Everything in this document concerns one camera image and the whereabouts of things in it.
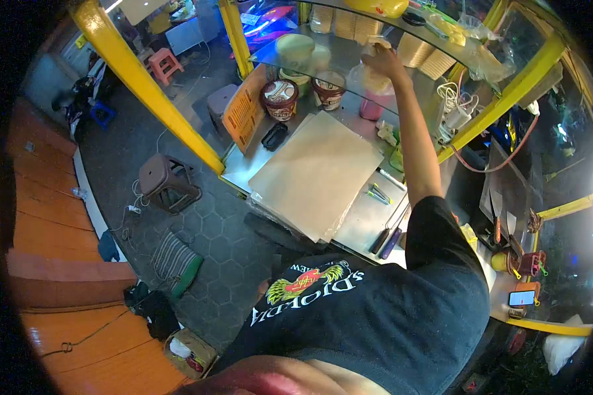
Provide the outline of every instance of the orange menu board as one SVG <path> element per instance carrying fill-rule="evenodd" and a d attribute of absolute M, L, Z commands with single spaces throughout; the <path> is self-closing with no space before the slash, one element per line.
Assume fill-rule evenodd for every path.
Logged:
<path fill-rule="evenodd" d="M 257 66 L 240 85 L 226 105 L 222 122 L 242 153 L 265 116 L 260 101 L 261 89 L 266 84 L 266 65 Z"/>

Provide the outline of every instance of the white cutting board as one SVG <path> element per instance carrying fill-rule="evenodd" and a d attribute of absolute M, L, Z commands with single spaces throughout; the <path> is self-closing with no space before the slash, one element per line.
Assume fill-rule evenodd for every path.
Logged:
<path fill-rule="evenodd" d="M 371 143 L 321 111 L 248 185 L 265 206 L 312 241 L 329 241 L 383 159 Z"/>

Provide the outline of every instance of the paved ground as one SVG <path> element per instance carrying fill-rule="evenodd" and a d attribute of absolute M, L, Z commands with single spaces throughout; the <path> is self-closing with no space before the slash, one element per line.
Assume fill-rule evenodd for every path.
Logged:
<path fill-rule="evenodd" d="M 176 94 L 173 99 L 176 107 L 221 154 L 224 146 L 213 135 L 206 98 L 231 82 L 235 62 L 228 59 L 230 49 L 221 39 L 211 43 L 210 63 L 196 65 L 206 59 L 204 46 L 197 52 L 198 55 L 189 57 L 184 73 L 175 74 L 174 83 L 182 84 L 183 88 L 170 85 L 165 92 Z M 134 202 L 131 185 L 138 178 L 140 166 L 156 153 L 156 140 L 164 126 L 125 86 L 116 89 L 109 104 L 118 111 L 118 117 L 107 131 L 89 122 L 79 149 L 92 192 L 103 217 L 114 229 L 121 224 L 123 207 Z M 127 227 L 129 240 L 121 239 L 122 230 L 114 236 L 140 278 L 152 285 L 158 281 L 150 265 L 150 254 L 167 228 L 204 256 L 195 281 L 175 303 L 174 310 L 180 322 L 211 346 L 223 350 L 250 312 L 257 286 L 269 277 L 273 262 L 281 256 L 286 258 L 286 252 L 243 224 L 249 211 L 246 202 L 179 139 L 166 131 L 158 147 L 161 153 L 194 168 L 193 180 L 204 194 L 178 216 L 152 206 L 145 208 L 140 216 L 128 213 L 123 225 Z"/>

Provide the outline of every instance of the black bag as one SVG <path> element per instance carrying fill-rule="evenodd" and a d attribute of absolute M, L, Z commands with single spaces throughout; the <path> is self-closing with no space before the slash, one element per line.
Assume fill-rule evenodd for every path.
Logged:
<path fill-rule="evenodd" d="M 167 296 L 161 291 L 148 293 L 147 285 L 141 282 L 137 286 L 125 289 L 123 295 L 127 307 L 134 314 L 147 320 L 147 328 L 153 338 L 164 341 L 169 335 L 180 330 L 176 314 L 169 305 Z"/>

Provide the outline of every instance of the blue light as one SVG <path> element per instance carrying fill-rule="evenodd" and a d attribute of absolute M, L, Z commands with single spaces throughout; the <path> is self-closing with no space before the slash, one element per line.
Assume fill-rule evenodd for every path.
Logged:
<path fill-rule="evenodd" d="M 269 21 L 265 21 L 261 24 L 260 27 L 254 28 L 253 30 L 249 30 L 247 32 L 244 33 L 245 36 L 249 35 L 249 34 L 253 34 L 258 32 L 259 30 L 261 30 L 262 28 L 266 27 L 270 22 Z"/>

